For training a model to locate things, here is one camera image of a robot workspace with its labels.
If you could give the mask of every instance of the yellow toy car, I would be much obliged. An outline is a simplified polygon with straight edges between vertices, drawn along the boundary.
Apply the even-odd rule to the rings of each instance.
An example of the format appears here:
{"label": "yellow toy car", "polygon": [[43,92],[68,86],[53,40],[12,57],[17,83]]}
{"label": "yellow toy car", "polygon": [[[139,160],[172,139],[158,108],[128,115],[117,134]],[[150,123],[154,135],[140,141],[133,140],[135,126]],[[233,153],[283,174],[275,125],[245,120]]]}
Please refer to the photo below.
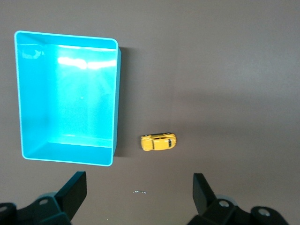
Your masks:
{"label": "yellow toy car", "polygon": [[144,135],[141,136],[141,145],[144,151],[171,149],[176,145],[176,135],[172,133]]}

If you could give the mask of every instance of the blue plastic bin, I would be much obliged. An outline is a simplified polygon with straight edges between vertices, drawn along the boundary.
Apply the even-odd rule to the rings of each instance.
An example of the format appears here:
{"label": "blue plastic bin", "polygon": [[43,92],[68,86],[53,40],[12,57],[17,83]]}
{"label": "blue plastic bin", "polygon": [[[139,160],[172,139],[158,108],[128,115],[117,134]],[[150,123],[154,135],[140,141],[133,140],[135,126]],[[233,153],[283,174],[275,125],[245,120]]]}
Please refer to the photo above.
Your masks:
{"label": "blue plastic bin", "polygon": [[22,155],[110,166],[121,52],[114,39],[15,33]]}

